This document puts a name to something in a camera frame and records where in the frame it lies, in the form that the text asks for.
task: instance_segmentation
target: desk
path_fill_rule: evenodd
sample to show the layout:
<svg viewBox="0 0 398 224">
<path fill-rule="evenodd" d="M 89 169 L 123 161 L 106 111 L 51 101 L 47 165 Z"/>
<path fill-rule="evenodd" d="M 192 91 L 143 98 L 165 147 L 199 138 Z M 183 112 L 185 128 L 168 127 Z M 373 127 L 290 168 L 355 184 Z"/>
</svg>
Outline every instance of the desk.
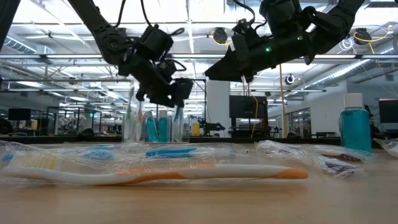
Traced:
<svg viewBox="0 0 398 224">
<path fill-rule="evenodd" d="M 398 159 L 379 153 L 367 176 L 205 180 L 120 187 L 2 185 L 2 223 L 396 223 Z"/>
</svg>

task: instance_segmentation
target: computer monitor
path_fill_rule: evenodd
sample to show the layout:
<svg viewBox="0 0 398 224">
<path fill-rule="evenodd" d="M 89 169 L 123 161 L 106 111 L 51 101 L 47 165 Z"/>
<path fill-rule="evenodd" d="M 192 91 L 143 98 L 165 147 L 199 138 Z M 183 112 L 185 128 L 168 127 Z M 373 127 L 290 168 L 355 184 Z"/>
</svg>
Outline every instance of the computer monitor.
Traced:
<svg viewBox="0 0 398 224">
<path fill-rule="evenodd" d="M 30 109 L 9 108 L 9 121 L 30 121 Z"/>
<path fill-rule="evenodd" d="M 230 118 L 264 118 L 267 113 L 267 97 L 256 96 L 259 102 L 256 116 L 256 101 L 252 96 L 229 96 Z"/>
<path fill-rule="evenodd" d="M 379 100 L 380 123 L 398 123 L 398 100 Z"/>
</svg>

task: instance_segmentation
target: robotic arm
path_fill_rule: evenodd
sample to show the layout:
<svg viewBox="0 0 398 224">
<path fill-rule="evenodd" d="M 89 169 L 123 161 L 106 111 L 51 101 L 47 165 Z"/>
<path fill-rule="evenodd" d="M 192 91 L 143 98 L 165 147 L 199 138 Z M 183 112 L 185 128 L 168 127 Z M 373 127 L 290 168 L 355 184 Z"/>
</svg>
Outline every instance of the robotic arm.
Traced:
<svg viewBox="0 0 398 224">
<path fill-rule="evenodd" d="M 183 100 L 190 95 L 193 82 L 186 78 L 175 79 L 172 75 L 179 71 L 172 59 L 165 59 L 173 45 L 172 35 L 184 29 L 167 34 L 159 26 L 148 25 L 140 37 L 129 37 L 126 30 L 110 25 L 100 14 L 93 0 L 68 0 L 72 8 L 87 26 L 106 62 L 119 68 L 119 75 L 133 75 L 140 83 L 136 98 L 151 103 L 183 107 Z M 0 2 L 0 23 L 5 29 L 0 33 L 3 43 L 20 0 Z"/>
<path fill-rule="evenodd" d="M 260 14 L 266 18 L 272 35 L 259 37 L 251 27 L 254 20 L 241 19 L 233 28 L 235 50 L 228 47 L 224 58 L 205 75 L 210 80 L 233 82 L 241 82 L 244 76 L 251 82 L 257 72 L 299 57 L 309 65 L 316 54 L 327 53 L 348 35 L 363 2 L 340 0 L 325 14 L 312 6 L 302 9 L 299 0 L 263 0 Z M 316 28 L 306 32 L 311 23 Z"/>
</svg>

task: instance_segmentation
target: table surface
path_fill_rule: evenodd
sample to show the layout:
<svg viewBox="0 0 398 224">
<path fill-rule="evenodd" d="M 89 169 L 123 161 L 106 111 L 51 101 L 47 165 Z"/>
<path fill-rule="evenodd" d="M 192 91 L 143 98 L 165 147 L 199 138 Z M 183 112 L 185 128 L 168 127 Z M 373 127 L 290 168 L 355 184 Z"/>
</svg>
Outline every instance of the table surface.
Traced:
<svg viewBox="0 0 398 224">
<path fill-rule="evenodd" d="M 397 223 L 398 159 L 348 179 L 0 184 L 1 223 Z"/>
</svg>

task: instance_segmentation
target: yellow pole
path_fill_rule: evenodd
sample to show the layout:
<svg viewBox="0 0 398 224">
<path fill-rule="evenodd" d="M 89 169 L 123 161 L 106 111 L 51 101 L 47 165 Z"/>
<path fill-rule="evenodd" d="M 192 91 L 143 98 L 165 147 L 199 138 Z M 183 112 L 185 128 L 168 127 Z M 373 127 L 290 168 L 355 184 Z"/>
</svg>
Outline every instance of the yellow pole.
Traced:
<svg viewBox="0 0 398 224">
<path fill-rule="evenodd" d="M 279 65 L 279 81 L 280 81 L 280 95 L 282 97 L 282 122 L 284 124 L 284 137 L 287 138 L 287 130 L 286 130 L 286 114 L 285 114 L 285 95 L 284 95 L 284 87 L 282 86 L 282 64 Z"/>
</svg>

